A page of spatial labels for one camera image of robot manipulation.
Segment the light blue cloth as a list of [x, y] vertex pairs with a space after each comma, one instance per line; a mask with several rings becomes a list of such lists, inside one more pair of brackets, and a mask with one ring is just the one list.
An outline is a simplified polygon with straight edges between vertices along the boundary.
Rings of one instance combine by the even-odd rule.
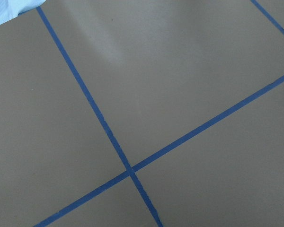
[[45, 2], [46, 0], [0, 0], [0, 25]]

